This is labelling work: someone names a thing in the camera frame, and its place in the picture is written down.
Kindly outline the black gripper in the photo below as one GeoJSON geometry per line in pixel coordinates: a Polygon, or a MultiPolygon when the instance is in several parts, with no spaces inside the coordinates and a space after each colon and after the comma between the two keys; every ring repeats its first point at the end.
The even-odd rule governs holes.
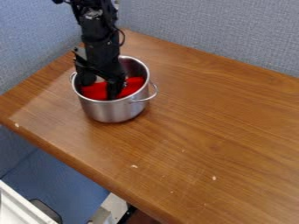
{"type": "Polygon", "coordinates": [[[125,72],[118,62],[118,35],[101,38],[81,36],[84,47],[73,49],[78,84],[90,86],[97,77],[106,81],[106,98],[114,100],[125,86],[125,72]]]}

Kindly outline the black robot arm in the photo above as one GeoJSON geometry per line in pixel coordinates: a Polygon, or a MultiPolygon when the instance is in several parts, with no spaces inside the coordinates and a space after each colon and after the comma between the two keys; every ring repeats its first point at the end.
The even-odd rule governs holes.
{"type": "Polygon", "coordinates": [[[114,100],[125,83],[125,71],[118,62],[118,35],[116,26],[117,9],[110,0],[52,0],[54,4],[68,4],[81,29],[82,47],[73,48],[74,67],[78,84],[89,87],[97,77],[105,83],[108,100],[114,100]]]}

